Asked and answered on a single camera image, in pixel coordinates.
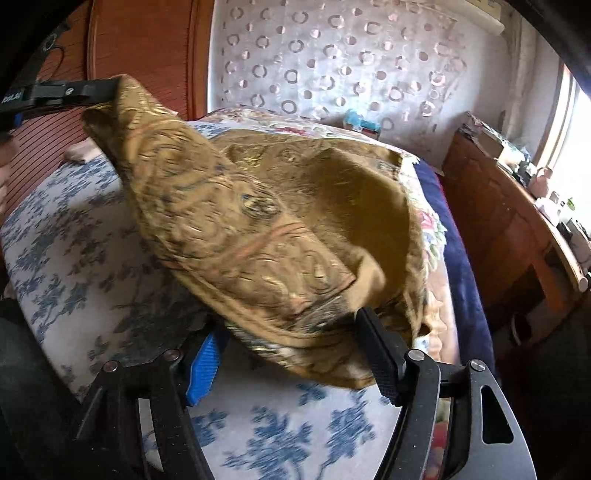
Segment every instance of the gold fabric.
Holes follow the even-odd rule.
[[[262,357],[363,388],[374,380],[352,336],[358,308],[418,334],[421,232],[397,153],[243,130],[208,141],[127,76],[83,120],[156,256]]]

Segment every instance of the wooden shelf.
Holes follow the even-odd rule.
[[[515,183],[516,190],[519,191],[521,196],[529,204],[531,204],[531,207],[535,210],[536,214],[544,222],[545,228],[550,233],[550,240],[553,244],[553,247],[558,253],[564,266],[564,269],[567,273],[567,276],[569,277],[569,280],[571,281],[573,287],[581,293],[586,291],[589,288],[589,280],[581,270],[579,262],[577,262],[577,259],[575,258],[573,251],[570,249],[569,243],[560,234],[558,229],[554,225],[552,225],[548,221],[548,219],[544,215],[542,215],[540,211],[535,207],[535,200],[529,194],[529,192],[527,192],[525,188],[519,185],[511,175],[509,175],[505,170],[503,170],[502,167],[497,166],[497,168],[499,171],[503,173],[503,175],[505,175],[508,179],[511,179],[511,181]]]

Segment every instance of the cable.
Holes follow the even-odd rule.
[[[66,56],[66,50],[64,49],[64,47],[62,47],[61,45],[54,45],[49,52],[51,53],[55,49],[58,49],[61,51],[60,61],[57,64],[57,67],[53,70],[53,73],[50,75],[50,77],[46,80],[42,80],[43,82],[46,82],[47,80],[51,80],[56,75],[57,71],[60,69],[61,64],[64,62],[64,57]]]

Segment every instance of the pink object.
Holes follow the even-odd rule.
[[[545,198],[548,196],[550,192],[550,179],[553,173],[552,169],[547,167],[542,167],[538,170],[538,173],[531,179],[530,184],[527,186],[527,189],[534,197]]]

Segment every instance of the metal bolt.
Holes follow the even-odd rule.
[[[425,354],[420,350],[410,350],[408,352],[408,357],[411,360],[415,360],[416,362],[420,362],[421,360],[425,360]]]
[[[486,364],[482,360],[470,360],[470,367],[477,372],[486,370]]]
[[[164,352],[164,359],[168,362],[174,362],[175,360],[178,360],[180,356],[181,352],[174,348]]]
[[[115,370],[117,370],[118,366],[119,366],[118,361],[109,360],[108,362],[105,362],[105,364],[103,365],[103,370],[110,374],[111,372],[114,372]]]

